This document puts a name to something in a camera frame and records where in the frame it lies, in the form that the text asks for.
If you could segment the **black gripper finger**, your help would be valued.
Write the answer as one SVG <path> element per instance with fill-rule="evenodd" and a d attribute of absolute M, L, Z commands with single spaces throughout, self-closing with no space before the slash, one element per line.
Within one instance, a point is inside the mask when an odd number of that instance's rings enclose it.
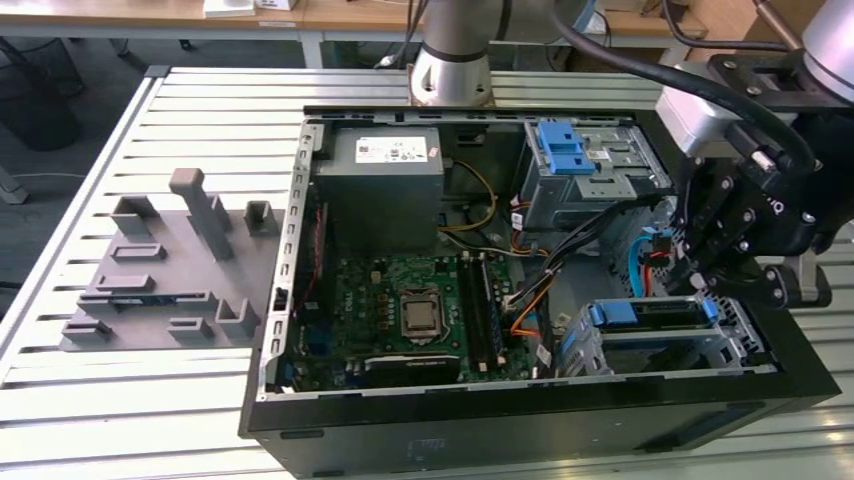
<path fill-rule="evenodd" d="M 759 266 L 749 259 L 737 269 L 712 269 L 695 274 L 715 295 L 771 309 L 827 307 L 832 291 L 814 253 L 788 256 L 777 264 Z"/>
<path fill-rule="evenodd" d="M 689 293 L 712 284 L 743 260 L 736 245 L 756 222 L 745 183 L 731 163 L 701 163 L 691 170 L 673 217 L 675 259 L 665 291 Z"/>

